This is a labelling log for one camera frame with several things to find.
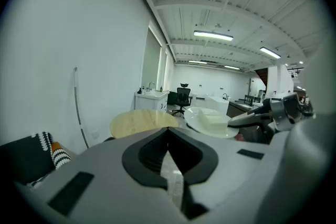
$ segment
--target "white wall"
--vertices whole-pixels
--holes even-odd
[[[277,95],[288,91],[293,92],[293,85],[285,65],[268,68],[266,96],[272,96],[274,91],[277,91]]]
[[[294,83],[292,80],[291,75],[289,74],[286,66],[282,65],[279,66],[278,68],[280,68],[280,87],[279,87],[279,91],[281,93],[288,93],[288,91],[293,92],[294,90]]]
[[[81,152],[134,109],[150,13],[142,0],[11,0],[0,25],[0,143],[48,130]],[[91,133],[97,130],[98,139]]]
[[[250,76],[235,72],[175,66],[170,90],[176,92],[176,89],[181,87],[180,83],[188,83],[191,92],[213,94],[220,97],[227,93],[234,101],[238,98],[244,98],[248,93],[249,80]]]
[[[272,96],[278,90],[278,67],[269,67],[267,74],[266,96]]]

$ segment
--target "wall-mounted cable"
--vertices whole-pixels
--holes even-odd
[[[84,135],[82,123],[81,123],[80,116],[79,116],[79,110],[78,110],[78,102],[77,102],[77,67],[75,67],[75,87],[74,87],[74,90],[75,90],[75,104],[76,104],[76,112],[77,112],[77,118],[78,118],[79,127],[80,127],[80,130],[82,132],[82,136],[83,136],[84,142],[86,144],[86,147],[89,148],[88,142],[86,141],[86,138],[85,138],[85,135]]]

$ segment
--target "door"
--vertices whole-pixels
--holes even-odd
[[[256,82],[256,79],[254,79],[254,78],[250,79],[250,91],[249,91],[249,95],[251,95],[251,96],[258,96],[257,82]]]

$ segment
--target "faucet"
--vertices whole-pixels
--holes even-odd
[[[149,91],[151,91],[151,84],[154,84],[154,85],[155,85],[154,81],[151,81],[151,82],[149,83],[149,85],[148,85]]]

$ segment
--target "fluorescent ceiling light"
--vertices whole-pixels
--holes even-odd
[[[189,61],[189,62],[194,62],[194,63],[207,63],[207,62],[201,62],[201,61]]]
[[[224,66],[224,67],[240,70],[240,68],[238,67],[231,67],[231,66]]]
[[[207,32],[207,31],[194,31],[194,36],[199,37],[213,37],[213,38],[219,38],[223,40],[231,41],[233,40],[233,36],[228,36],[224,34],[214,33],[214,32]]]
[[[276,54],[275,52],[273,52],[273,51],[271,51],[269,49],[266,49],[265,47],[261,47],[260,50],[263,51],[263,52],[265,52],[266,54],[269,54],[269,55],[273,56],[274,58],[277,58],[277,59],[281,58],[280,55]]]

